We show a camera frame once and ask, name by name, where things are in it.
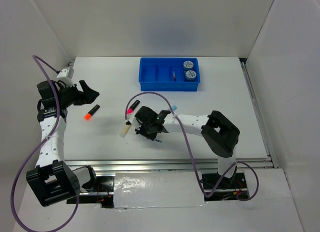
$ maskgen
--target white wall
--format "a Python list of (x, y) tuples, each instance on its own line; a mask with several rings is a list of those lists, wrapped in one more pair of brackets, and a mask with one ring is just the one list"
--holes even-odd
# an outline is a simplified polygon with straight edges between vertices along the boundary
[(319, 231), (320, 0), (275, 0), (247, 61), (305, 231)]
[[(39, 143), (41, 135), (36, 119), (40, 98), (36, 85), (45, 77), (32, 55), (39, 55), (56, 68), (67, 61), (30, 0), (0, 0), (0, 37), (0, 224), (1, 231), (12, 231), (12, 182), (22, 160)], [(28, 168), (34, 167), (35, 159)], [(15, 196), (17, 206), (26, 183), (23, 173)]]
[(248, 57), (273, 0), (34, 0), (78, 57)]

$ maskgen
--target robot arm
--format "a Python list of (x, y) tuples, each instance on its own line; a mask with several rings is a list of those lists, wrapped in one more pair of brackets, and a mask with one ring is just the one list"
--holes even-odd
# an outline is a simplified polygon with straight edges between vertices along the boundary
[[(234, 148), (238, 143), (240, 131), (221, 112), (176, 116), (183, 123), (186, 133), (202, 136), (210, 149), (218, 155), (218, 174), (223, 174), (236, 161)], [(142, 106), (134, 116), (130, 116), (129, 121), (135, 127), (136, 134), (151, 140), (155, 140), (158, 133), (182, 131), (176, 117), (169, 110), (162, 110), (157, 114), (149, 107)], [(232, 168), (225, 178), (232, 180), (236, 169)]]
[(75, 171), (64, 162), (64, 134), (67, 126), (67, 107), (91, 104), (99, 93), (87, 86), (85, 81), (79, 83), (83, 89), (79, 91), (72, 82), (73, 69), (63, 68), (54, 82), (59, 98), (60, 119), (52, 136), (48, 137), (57, 118), (56, 101), (48, 81), (37, 85), (41, 99), (38, 102), (38, 121), (42, 137), (46, 139), (40, 150), (36, 167), (26, 173), (26, 180), (42, 206), (72, 198), (80, 193), (81, 188), (91, 188), (96, 182), (96, 175), (90, 166)]

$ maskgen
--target round container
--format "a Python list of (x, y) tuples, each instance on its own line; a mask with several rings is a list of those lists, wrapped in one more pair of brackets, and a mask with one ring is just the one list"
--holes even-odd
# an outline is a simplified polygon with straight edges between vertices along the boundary
[(197, 77), (197, 74), (196, 74), (196, 72), (193, 71), (193, 70), (188, 70), (188, 71), (185, 72), (185, 78), (186, 78), (187, 80), (189, 80), (189, 81), (195, 80), (196, 77)]
[(183, 63), (183, 73), (186, 74), (186, 71), (192, 70), (194, 68), (194, 63), (191, 61), (185, 61)]

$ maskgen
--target blue bin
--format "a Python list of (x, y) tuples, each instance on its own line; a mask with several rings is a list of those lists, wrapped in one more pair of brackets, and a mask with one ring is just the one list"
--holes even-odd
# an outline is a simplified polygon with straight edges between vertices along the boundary
[[(184, 75), (184, 62), (194, 64), (196, 79), (189, 81)], [(196, 58), (141, 58), (139, 69), (141, 91), (196, 91), (200, 83)]]

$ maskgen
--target white table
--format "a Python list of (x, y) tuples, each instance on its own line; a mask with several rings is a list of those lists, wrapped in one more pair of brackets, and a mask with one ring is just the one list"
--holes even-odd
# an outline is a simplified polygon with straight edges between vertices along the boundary
[[(257, 196), (248, 202), (213, 201), (199, 207), (126, 210), (81, 204), (73, 220), (61, 232), (303, 232), (283, 170), (256, 171), (260, 179), (260, 190)], [(256, 181), (252, 172), (247, 170), (245, 176), (249, 191), (253, 191)], [(27, 186), (18, 214), (32, 229), (47, 231), (64, 223), (73, 209), (74, 205), (67, 205), (65, 202), (41, 207)], [(13, 232), (23, 231), (15, 223)]]
[[(198, 58), (201, 83), (197, 92), (160, 92), (177, 113), (203, 115), (221, 111), (240, 130), (237, 158), (264, 160), (267, 153), (238, 58)], [(123, 139), (128, 100), (141, 92), (140, 58), (76, 58), (73, 81), (85, 80), (100, 92), (94, 104), (101, 108), (90, 121), (84, 115), (94, 106), (70, 106), (64, 137), (66, 160), (188, 159), (181, 133), (160, 134), (163, 143), (146, 140), (131, 129)], [(167, 109), (161, 98), (138, 98), (159, 112)], [(215, 159), (202, 137), (189, 135), (196, 159)]]

